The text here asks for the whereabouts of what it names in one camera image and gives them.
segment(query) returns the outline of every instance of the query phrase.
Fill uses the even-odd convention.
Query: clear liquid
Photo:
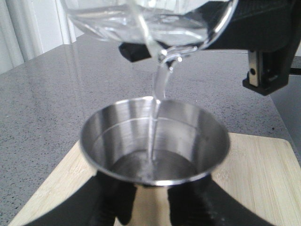
[[[153,161],[149,162],[146,152],[138,150],[123,156],[111,171],[144,182],[187,178],[197,173],[195,166],[179,154],[156,150]]]
[[[202,18],[202,14],[198,12],[198,7],[204,1],[199,2],[199,4],[194,3],[193,7],[186,7],[184,11],[180,12],[172,7],[144,8],[137,6],[137,8],[154,40],[168,46],[180,46],[202,43],[208,37],[207,23]],[[69,10],[67,14],[78,28],[97,39],[145,43],[140,25],[126,4]]]
[[[134,0],[128,0],[128,4],[69,13],[77,27],[97,39],[145,43],[150,54],[158,58],[148,149],[122,157],[112,170],[142,181],[189,177],[196,171],[188,160],[172,152],[154,150],[154,145],[160,104],[165,98],[165,87],[174,66],[182,61],[182,56],[196,51],[197,46],[207,40],[207,23],[197,10],[201,4],[194,4],[194,8],[181,14],[166,8],[143,8]]]

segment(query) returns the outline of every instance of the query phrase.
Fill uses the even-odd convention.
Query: gray countertop
[[[244,51],[199,51],[177,66],[166,96],[212,112],[230,132],[291,137],[271,98],[242,87]],[[84,121],[117,100],[148,96],[156,63],[125,60],[117,43],[81,36],[0,75],[0,225],[28,201],[79,138]]]

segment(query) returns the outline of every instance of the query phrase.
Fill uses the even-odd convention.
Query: bamboo cutting board
[[[226,160],[213,179],[226,192],[272,224],[301,226],[301,169],[282,139],[230,133]],[[24,225],[56,207],[95,174],[78,142],[9,226]]]

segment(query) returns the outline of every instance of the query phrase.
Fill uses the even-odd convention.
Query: wooden cutting board
[[[282,139],[230,133],[230,153],[213,179],[232,197],[272,224],[301,226],[301,169]],[[76,192],[95,174],[79,143],[67,153],[9,226],[24,225]]]

